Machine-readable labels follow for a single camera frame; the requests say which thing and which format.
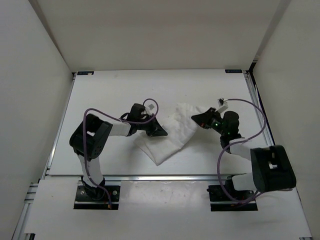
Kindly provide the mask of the white pleated skirt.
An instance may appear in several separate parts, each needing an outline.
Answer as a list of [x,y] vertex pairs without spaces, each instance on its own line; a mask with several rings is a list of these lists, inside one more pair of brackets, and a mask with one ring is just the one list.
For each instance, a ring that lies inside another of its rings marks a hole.
[[191,119],[191,116],[202,114],[207,110],[208,108],[204,106],[178,103],[174,113],[163,122],[162,128],[167,132],[167,136],[148,137],[142,133],[134,140],[134,144],[156,166],[159,166],[180,151],[196,133],[198,125]]

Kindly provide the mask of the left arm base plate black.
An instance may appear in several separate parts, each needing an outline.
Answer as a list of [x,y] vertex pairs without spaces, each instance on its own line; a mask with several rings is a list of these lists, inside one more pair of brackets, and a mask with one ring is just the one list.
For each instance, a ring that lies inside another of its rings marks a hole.
[[73,208],[75,210],[112,210],[117,211],[120,203],[120,185],[105,185],[110,198],[103,189],[92,188],[83,184],[81,180],[77,183]]

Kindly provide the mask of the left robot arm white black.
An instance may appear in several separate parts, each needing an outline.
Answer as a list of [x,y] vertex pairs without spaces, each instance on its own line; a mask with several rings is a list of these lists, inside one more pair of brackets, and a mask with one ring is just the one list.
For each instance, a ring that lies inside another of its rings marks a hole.
[[109,117],[115,122],[108,122],[89,113],[87,109],[82,122],[69,139],[69,145],[78,156],[82,169],[81,181],[85,193],[94,201],[111,198],[105,187],[99,156],[109,137],[130,137],[143,131],[148,137],[166,137],[168,133],[159,124],[156,115],[150,113],[144,104],[135,103],[130,112],[120,118]]

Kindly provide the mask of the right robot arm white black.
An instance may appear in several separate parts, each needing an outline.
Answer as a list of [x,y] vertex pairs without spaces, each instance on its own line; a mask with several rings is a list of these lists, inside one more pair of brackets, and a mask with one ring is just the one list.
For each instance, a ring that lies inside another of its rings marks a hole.
[[227,111],[221,115],[215,108],[191,116],[203,129],[213,129],[220,134],[223,152],[237,155],[251,163],[251,172],[219,178],[222,193],[232,201],[244,204],[259,194],[293,189],[297,179],[282,145],[256,146],[239,133],[239,115]]

